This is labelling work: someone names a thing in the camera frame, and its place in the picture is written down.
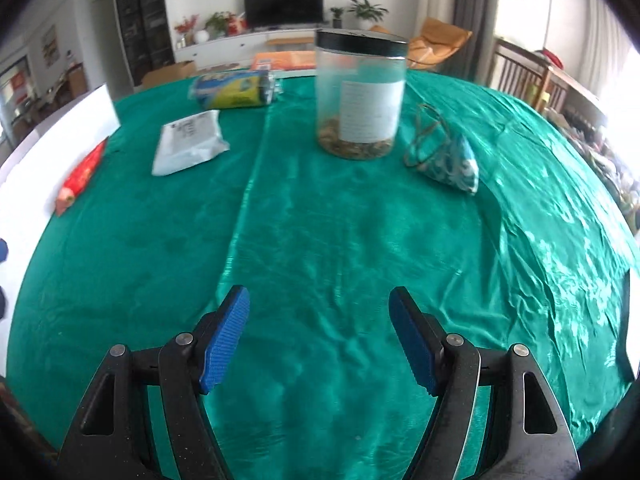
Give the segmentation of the red flower vase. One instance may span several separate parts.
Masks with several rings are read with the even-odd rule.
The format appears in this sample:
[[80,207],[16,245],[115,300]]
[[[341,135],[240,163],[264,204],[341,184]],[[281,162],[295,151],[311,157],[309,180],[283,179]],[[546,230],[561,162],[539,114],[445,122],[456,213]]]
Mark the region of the red flower vase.
[[194,29],[198,24],[198,14],[184,16],[182,20],[174,25],[174,31],[178,35],[178,46],[180,49],[193,44]]

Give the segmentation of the orange lounge chair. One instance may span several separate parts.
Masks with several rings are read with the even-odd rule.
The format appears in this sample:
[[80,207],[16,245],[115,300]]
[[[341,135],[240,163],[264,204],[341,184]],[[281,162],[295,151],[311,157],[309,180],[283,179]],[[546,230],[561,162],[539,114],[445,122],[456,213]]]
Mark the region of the orange lounge chair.
[[408,41],[406,58],[410,70],[434,72],[469,41],[473,33],[436,18],[427,18],[418,34]]

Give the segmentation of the brown cardboard box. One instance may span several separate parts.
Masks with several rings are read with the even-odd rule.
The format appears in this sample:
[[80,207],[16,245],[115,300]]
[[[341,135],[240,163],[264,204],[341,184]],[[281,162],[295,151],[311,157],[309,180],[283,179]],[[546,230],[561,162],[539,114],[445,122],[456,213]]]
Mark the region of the brown cardboard box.
[[196,73],[196,64],[193,61],[179,62],[157,70],[151,70],[142,78],[142,88],[151,89],[169,84],[170,82],[189,79]]

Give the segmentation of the grey curtain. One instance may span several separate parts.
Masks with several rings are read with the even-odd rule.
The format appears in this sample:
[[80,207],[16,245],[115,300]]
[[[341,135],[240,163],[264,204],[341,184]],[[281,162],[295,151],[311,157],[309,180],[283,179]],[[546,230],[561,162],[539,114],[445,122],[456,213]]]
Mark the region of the grey curtain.
[[494,52],[498,0],[454,0],[452,24],[471,32],[468,41],[445,62],[444,74],[484,84]]

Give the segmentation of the red snack packet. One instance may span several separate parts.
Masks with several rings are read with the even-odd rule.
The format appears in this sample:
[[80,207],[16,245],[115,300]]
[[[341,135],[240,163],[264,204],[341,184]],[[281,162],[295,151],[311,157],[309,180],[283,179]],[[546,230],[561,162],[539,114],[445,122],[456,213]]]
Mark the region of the red snack packet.
[[62,216],[82,194],[101,163],[108,139],[98,144],[67,176],[54,201],[54,212]]

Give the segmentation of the white tv cabinet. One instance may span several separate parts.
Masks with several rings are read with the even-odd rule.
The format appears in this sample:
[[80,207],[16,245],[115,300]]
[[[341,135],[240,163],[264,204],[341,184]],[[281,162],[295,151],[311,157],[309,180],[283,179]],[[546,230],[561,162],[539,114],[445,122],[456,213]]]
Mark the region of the white tv cabinet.
[[293,28],[266,30],[265,32],[247,32],[246,34],[220,37],[202,44],[194,44],[190,47],[178,49],[175,52],[175,61],[193,61],[198,70],[215,67],[218,65],[238,64],[250,66],[257,53],[270,52],[266,47],[266,41],[277,37],[314,36],[316,29]]

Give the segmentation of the blue patterned triangular pouch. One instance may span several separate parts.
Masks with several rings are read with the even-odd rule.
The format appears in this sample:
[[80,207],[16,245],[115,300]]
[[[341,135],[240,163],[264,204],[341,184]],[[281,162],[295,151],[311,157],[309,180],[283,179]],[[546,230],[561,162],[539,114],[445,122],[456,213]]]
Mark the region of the blue patterned triangular pouch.
[[469,140],[452,132],[442,114],[427,102],[416,110],[416,131],[405,151],[404,165],[471,196],[480,187],[480,167]]

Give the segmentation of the small wooden side table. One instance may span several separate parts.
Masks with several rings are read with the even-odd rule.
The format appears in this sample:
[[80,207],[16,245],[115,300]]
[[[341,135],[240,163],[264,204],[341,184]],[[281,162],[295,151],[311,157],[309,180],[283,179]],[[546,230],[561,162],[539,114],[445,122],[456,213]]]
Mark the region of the small wooden side table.
[[273,51],[308,51],[314,48],[314,36],[271,38],[266,47]]

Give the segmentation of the black flat television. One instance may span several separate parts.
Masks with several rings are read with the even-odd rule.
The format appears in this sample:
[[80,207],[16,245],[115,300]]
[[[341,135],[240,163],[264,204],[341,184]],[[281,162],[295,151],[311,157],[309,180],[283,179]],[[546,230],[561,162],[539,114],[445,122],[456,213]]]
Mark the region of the black flat television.
[[324,0],[243,0],[246,24],[251,29],[323,22]]

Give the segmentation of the small potted plant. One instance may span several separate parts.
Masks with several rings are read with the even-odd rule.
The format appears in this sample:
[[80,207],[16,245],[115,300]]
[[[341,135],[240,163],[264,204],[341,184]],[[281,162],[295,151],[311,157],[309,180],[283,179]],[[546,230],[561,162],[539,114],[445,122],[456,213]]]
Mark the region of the small potted plant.
[[332,16],[332,27],[342,28],[345,9],[342,6],[332,6],[330,12]]

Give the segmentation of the orange book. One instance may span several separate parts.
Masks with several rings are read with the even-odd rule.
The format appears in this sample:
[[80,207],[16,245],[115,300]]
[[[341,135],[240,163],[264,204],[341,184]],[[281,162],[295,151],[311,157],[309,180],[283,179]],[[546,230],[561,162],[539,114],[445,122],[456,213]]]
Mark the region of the orange book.
[[270,51],[254,56],[253,70],[314,70],[317,66],[314,51]]

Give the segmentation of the grey plastic mailer bag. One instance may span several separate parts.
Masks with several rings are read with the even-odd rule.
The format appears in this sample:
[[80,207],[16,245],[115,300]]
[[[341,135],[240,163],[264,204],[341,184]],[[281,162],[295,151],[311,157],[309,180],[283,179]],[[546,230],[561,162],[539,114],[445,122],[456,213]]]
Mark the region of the grey plastic mailer bag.
[[152,175],[169,176],[228,152],[230,145],[222,136],[218,117],[218,110],[206,110],[163,125]]

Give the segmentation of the dark glass display cabinet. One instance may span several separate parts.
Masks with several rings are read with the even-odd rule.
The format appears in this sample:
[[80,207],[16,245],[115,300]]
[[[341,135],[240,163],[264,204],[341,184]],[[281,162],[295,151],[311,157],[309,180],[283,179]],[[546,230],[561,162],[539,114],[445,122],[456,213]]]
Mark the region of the dark glass display cabinet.
[[122,52],[134,88],[175,62],[165,0],[114,0]]

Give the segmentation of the white cardboard box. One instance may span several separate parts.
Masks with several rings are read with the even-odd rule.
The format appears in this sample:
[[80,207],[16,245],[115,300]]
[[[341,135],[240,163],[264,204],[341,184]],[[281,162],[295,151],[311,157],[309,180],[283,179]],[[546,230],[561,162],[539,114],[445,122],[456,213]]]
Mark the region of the white cardboard box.
[[1,238],[8,246],[1,263],[1,374],[6,374],[15,304],[26,270],[70,172],[120,127],[107,86],[81,96],[48,119],[1,168]]

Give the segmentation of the clear jar black lid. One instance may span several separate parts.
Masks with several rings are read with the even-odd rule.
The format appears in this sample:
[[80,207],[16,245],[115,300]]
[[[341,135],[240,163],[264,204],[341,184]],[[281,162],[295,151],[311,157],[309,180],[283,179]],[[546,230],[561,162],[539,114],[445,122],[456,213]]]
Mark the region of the clear jar black lid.
[[316,31],[319,144],[346,159],[385,156],[404,98],[408,41],[386,32]]

